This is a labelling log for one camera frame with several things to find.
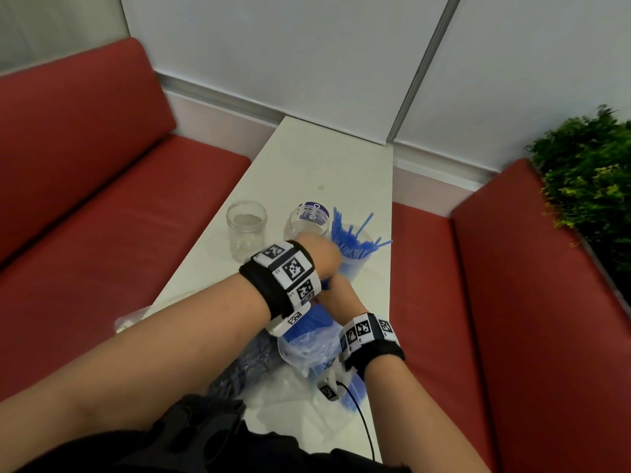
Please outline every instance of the person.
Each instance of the person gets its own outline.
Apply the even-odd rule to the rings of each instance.
[[[311,257],[318,277],[330,279],[317,300],[336,322],[344,326],[369,311],[350,283],[336,274],[341,254],[335,244],[312,233],[299,234],[296,242]],[[383,464],[343,450],[307,454],[294,438],[248,432],[238,413],[224,414],[239,410],[234,402],[207,403],[194,395],[238,357],[272,314],[263,294],[238,273],[103,342],[0,404],[0,473],[143,470],[134,452],[166,435],[169,422],[182,411],[189,412],[187,431],[197,431],[201,427],[194,425],[204,419],[237,421],[232,435],[214,435],[202,445],[203,455],[198,451],[208,469],[184,458],[171,465],[173,471],[488,471],[393,354],[374,357],[363,373]],[[182,432],[181,444],[168,447],[171,459],[186,452]],[[146,453],[158,450],[142,451],[146,470],[170,470],[156,466],[153,453]],[[215,461],[209,465],[212,455]]]

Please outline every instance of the person's right arm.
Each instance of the person's right arm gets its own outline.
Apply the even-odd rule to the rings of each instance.
[[[318,300],[341,325],[369,311],[339,275]],[[476,450],[399,357],[376,357],[364,380],[385,465],[403,464],[414,473],[488,473]]]

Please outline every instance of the red backrest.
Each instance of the red backrest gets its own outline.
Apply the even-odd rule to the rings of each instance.
[[[0,78],[0,262],[175,128],[126,38]]]
[[[453,211],[505,473],[629,472],[631,322],[517,161]]]

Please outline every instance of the jar with blue label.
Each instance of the jar with blue label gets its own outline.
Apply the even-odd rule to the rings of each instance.
[[[328,237],[330,229],[331,221],[326,207],[317,202],[303,202],[289,216],[283,238],[291,240],[301,232],[315,232]]]

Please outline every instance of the hand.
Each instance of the hand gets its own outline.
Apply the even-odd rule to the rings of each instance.
[[[341,326],[368,311],[359,300],[351,283],[340,274],[333,274],[328,290],[320,292],[316,300],[324,305],[331,317]]]
[[[307,249],[314,262],[315,270],[321,279],[328,279],[342,264],[342,254],[338,246],[314,232],[301,232],[296,238]]]

